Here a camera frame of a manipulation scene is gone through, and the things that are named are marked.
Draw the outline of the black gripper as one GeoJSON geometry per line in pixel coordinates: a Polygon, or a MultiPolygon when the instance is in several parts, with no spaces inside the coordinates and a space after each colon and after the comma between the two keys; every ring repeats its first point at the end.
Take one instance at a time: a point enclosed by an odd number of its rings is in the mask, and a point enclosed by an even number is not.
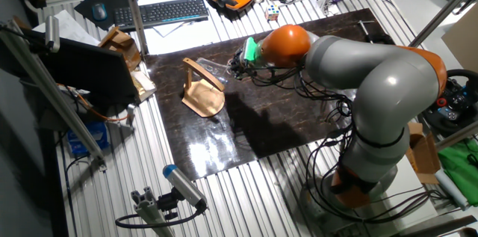
{"type": "Polygon", "coordinates": [[[245,59],[246,51],[244,48],[239,48],[232,59],[226,62],[226,66],[230,69],[229,75],[236,79],[243,79],[247,77],[248,64],[245,59]]]}

